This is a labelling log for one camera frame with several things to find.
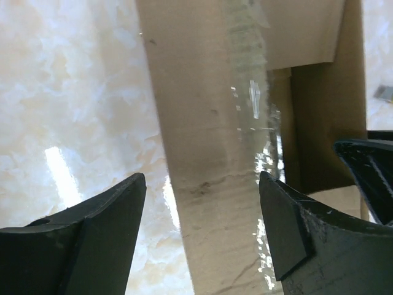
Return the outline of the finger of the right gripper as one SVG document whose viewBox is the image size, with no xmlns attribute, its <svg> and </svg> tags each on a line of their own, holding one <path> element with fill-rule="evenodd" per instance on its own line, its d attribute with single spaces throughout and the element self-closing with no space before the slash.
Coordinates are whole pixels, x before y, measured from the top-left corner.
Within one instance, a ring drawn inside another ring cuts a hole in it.
<svg viewBox="0 0 393 295">
<path fill-rule="evenodd" d="M 349 168 L 373 219 L 392 225 L 392 141 L 338 140 L 336 155 Z"/>
</svg>

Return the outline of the brown cardboard express box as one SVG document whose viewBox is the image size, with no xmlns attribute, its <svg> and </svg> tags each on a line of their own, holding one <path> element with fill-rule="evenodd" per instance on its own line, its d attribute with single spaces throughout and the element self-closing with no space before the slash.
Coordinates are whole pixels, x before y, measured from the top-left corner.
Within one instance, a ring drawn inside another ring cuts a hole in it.
<svg viewBox="0 0 393 295">
<path fill-rule="evenodd" d="M 279 294 L 259 174 L 362 201 L 333 143 L 366 135 L 360 1 L 138 1 L 196 294 Z"/>
</svg>

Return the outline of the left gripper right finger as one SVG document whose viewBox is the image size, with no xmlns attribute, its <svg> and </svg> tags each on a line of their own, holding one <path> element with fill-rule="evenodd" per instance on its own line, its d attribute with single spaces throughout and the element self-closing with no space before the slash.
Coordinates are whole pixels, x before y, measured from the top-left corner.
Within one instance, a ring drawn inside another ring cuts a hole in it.
<svg viewBox="0 0 393 295">
<path fill-rule="evenodd" d="M 392 228 L 342 213 L 263 171 L 260 206 L 284 294 L 392 294 Z"/>
</svg>

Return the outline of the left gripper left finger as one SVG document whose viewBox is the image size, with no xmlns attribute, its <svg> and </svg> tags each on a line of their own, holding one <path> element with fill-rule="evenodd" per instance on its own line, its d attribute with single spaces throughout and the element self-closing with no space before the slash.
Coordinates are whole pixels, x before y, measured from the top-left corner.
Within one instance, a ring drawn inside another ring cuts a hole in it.
<svg viewBox="0 0 393 295">
<path fill-rule="evenodd" d="M 124 294 L 146 190 L 135 173 L 61 212 L 1 229 L 1 293 Z"/>
</svg>

